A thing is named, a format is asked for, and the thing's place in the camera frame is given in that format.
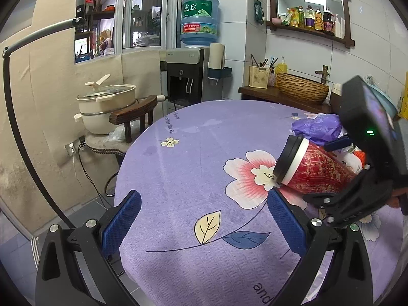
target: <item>green label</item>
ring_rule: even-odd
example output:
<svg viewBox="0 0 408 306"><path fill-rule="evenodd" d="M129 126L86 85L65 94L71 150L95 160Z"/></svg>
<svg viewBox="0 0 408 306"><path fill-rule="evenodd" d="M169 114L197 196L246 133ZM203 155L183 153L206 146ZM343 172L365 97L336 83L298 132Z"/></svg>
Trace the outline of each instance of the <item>green label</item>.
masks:
<svg viewBox="0 0 408 306"><path fill-rule="evenodd" d="M190 16L211 17L213 2L206 0L193 0L183 3L182 18Z"/></svg>
<svg viewBox="0 0 408 306"><path fill-rule="evenodd" d="M217 34L217 26L207 23L187 23L182 25L181 33L197 32Z"/></svg>

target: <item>purple plastic bag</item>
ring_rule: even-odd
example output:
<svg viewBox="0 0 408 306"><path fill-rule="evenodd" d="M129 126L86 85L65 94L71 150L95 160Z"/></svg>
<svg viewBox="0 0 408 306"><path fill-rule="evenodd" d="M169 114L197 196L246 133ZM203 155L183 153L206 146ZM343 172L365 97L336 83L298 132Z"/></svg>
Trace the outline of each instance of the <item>purple plastic bag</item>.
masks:
<svg viewBox="0 0 408 306"><path fill-rule="evenodd" d="M341 129L340 119L335 114L322 114L292 123L292 131L296 136L303 135L318 146L323 146L325 143L337 139Z"/></svg>

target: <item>finger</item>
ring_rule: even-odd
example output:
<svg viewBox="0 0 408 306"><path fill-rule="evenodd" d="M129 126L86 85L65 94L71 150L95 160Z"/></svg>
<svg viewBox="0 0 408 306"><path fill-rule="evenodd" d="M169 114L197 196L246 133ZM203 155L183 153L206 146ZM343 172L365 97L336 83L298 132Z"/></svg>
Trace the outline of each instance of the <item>finger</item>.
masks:
<svg viewBox="0 0 408 306"><path fill-rule="evenodd" d="M400 188L398 190L393 190L392 196L399 197L400 195L403 195L405 193L408 193L408 188Z"/></svg>
<svg viewBox="0 0 408 306"><path fill-rule="evenodd" d="M398 198L390 198L387 200L387 205L392 208L399 208L399 199Z"/></svg>

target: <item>table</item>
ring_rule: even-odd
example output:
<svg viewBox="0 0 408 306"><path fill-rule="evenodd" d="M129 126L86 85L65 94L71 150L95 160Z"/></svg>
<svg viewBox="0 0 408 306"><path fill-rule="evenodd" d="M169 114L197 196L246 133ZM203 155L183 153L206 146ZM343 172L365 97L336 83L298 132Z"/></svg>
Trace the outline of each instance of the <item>table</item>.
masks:
<svg viewBox="0 0 408 306"><path fill-rule="evenodd" d="M316 105L296 100L280 93L277 87L256 88L244 86L240 87L238 92L242 94L243 100L266 100L269 102L275 102L277 104L303 109L315 114L321 112L324 114L331 113L331 107L328 104Z"/></svg>
<svg viewBox="0 0 408 306"><path fill-rule="evenodd" d="M156 306L262 306L284 285L299 255L289 251L265 206L271 182L258 179L257 185L254 178L274 166L293 112L305 116L261 101L203 102L155 122L129 148L115 205L134 189L142 209L120 254L129 277ZM306 208L288 188L281 191ZM319 215L310 205L305 212ZM384 206L358 225L367 239L376 299L397 262L402 214ZM308 299L323 282L331 255ZM262 298L254 289L260 285Z"/></svg>

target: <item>yellow bag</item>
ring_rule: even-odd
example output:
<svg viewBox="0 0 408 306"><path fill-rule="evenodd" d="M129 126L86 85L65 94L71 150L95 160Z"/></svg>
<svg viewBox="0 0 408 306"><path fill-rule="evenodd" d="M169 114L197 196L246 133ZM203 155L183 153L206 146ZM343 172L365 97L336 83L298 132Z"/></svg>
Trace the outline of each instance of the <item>yellow bag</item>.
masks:
<svg viewBox="0 0 408 306"><path fill-rule="evenodd" d="M405 80L405 92L404 92L404 97L402 100L402 107L401 107L399 116L405 119L408 119L408 72L407 72L407 76Z"/></svg>

